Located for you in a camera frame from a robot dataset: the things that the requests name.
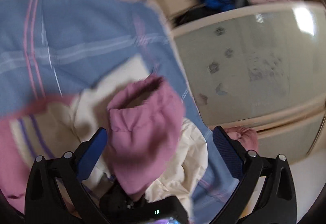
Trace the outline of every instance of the pink stripe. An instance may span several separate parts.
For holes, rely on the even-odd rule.
[[[28,28],[29,16],[30,16],[31,9],[32,9],[32,3],[33,3],[33,0],[29,0],[29,5],[28,5],[28,9],[27,9],[27,13],[26,13],[26,18],[25,18],[25,23],[24,23],[23,46],[24,46],[24,54],[25,54],[25,59],[26,59],[26,64],[27,64],[27,70],[28,70],[29,80],[31,82],[31,86],[32,86],[32,89],[33,89],[34,96],[35,96],[36,99],[38,99],[36,88],[35,88],[35,84],[34,84],[34,80],[33,80],[31,65],[29,63],[28,54],[27,54],[27,28]]]
[[[31,53],[32,53],[32,58],[33,58],[34,65],[35,65],[37,79],[39,80],[41,92],[42,92],[43,97],[45,97],[43,83],[42,83],[42,79],[41,79],[41,75],[40,75],[40,71],[39,71],[39,66],[38,66],[36,58],[35,58],[35,50],[34,50],[34,26],[35,26],[36,9],[37,9],[38,1],[39,0],[35,0],[35,2],[34,2],[33,17],[32,17],[32,23],[31,23]]]
[[[51,102],[61,102],[70,105],[77,95],[48,95],[46,98],[34,101],[23,109],[0,118],[0,189],[8,202],[17,210],[24,213],[25,192],[30,169],[22,160],[13,138],[10,121],[29,114],[44,112]]]
[[[143,48],[144,52],[149,57],[149,59],[153,62],[153,65],[154,65],[153,73],[157,73],[157,71],[159,69],[159,63],[152,57],[151,53],[147,49],[148,39],[146,38],[145,26],[138,15],[134,16],[134,26],[136,29],[136,34],[137,34],[140,46]]]

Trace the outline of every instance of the black plastic bracket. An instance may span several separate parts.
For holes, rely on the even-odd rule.
[[[105,215],[85,190],[82,180],[90,175],[107,140],[100,128],[94,136],[61,158],[46,160],[38,156],[32,166],[25,197],[26,224],[111,224],[149,223],[172,218],[188,224],[188,215],[176,196]],[[55,178],[60,178],[80,218],[71,215],[62,199]]]
[[[210,224],[295,224],[296,196],[286,157],[280,154],[275,159],[264,158],[255,151],[246,151],[238,141],[231,140],[220,126],[214,129],[213,139],[223,159],[227,161],[227,167],[234,175],[239,175],[240,182]],[[230,149],[235,151],[238,159],[230,157]],[[240,168],[237,161],[243,162],[242,172],[234,170],[234,167]],[[266,178],[254,210],[239,219],[261,176]]]

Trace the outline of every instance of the white fabric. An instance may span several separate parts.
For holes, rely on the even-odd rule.
[[[76,96],[70,106],[50,103],[46,112],[34,115],[39,135],[32,117],[23,117],[26,136],[36,155],[43,155],[46,159],[52,155],[61,157],[66,151],[74,151],[81,142],[91,139],[99,127],[107,129],[106,107],[113,96],[128,83],[148,75],[141,56],[136,55],[108,74],[95,88],[86,89]],[[18,150],[31,168],[34,157],[26,144],[21,123],[15,120],[10,125]],[[203,135],[190,120],[184,118],[177,151],[167,170],[146,190],[146,199],[153,202],[176,195],[191,217],[191,194],[204,175],[207,163],[207,146]],[[110,172],[101,155],[90,177],[83,181],[93,191],[92,198],[97,205],[98,198],[109,188],[108,177]],[[63,197],[71,203],[64,186],[60,182],[58,185]]]
[[[34,115],[43,145],[40,143],[32,118],[23,117],[27,137],[36,155],[50,159],[50,152],[54,157],[61,157],[66,151],[74,151],[81,142],[89,140],[99,127],[107,129],[106,106],[110,99],[128,83],[144,79],[148,75],[141,56],[136,55],[110,72],[94,89],[85,89],[76,96],[70,107],[63,103],[48,104],[45,113]],[[26,144],[19,120],[12,121],[10,126],[19,152],[31,168],[34,157]],[[90,177],[83,183],[93,190],[97,197],[101,197],[107,189],[107,177],[110,177],[110,172],[101,155]],[[70,202],[63,185],[59,183],[59,187],[64,198]]]
[[[184,118],[181,138],[176,153],[167,170],[145,192],[149,202],[176,195],[192,218],[191,195],[203,177],[207,165],[207,145],[200,130],[189,119]]]

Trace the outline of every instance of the stain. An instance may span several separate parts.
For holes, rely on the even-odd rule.
[[[208,104],[208,97],[206,96],[206,95],[204,95],[204,94],[199,94],[199,98],[200,98],[200,101],[202,102],[202,103],[204,103],[205,105],[207,105]]]
[[[263,74],[261,72],[253,73],[252,71],[249,71],[249,78],[250,81],[256,81],[263,78]]]
[[[220,65],[217,62],[212,62],[209,66],[208,66],[208,70],[211,74],[216,73],[220,70]]]
[[[225,33],[225,28],[219,27],[219,28],[215,29],[214,33],[217,36],[221,36],[221,35],[223,35]]]
[[[218,86],[215,88],[215,92],[218,94],[218,95],[227,95],[228,92],[227,91],[224,91],[223,90],[223,84],[222,83],[219,83]]]
[[[232,58],[233,57],[233,53],[234,53],[234,50],[232,50],[232,49],[229,48],[229,49],[227,49],[225,51],[224,56],[229,59],[229,58]]]

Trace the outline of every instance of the metal screw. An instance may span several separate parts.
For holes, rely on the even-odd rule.
[[[63,157],[65,157],[66,159],[71,158],[71,157],[72,157],[72,152],[71,152],[71,151],[67,151],[67,152],[63,155]]]
[[[284,154],[280,154],[280,155],[278,155],[278,157],[279,157],[279,159],[280,159],[281,161],[285,161],[285,160],[286,160],[286,157],[285,157]]]
[[[43,157],[42,157],[42,156],[37,156],[37,157],[35,158],[35,161],[37,161],[37,162],[40,162],[41,160],[43,160]]]
[[[254,150],[250,150],[250,151],[248,151],[248,154],[249,154],[249,156],[252,157],[252,158],[254,158],[254,157],[257,156],[257,153],[256,153]]]

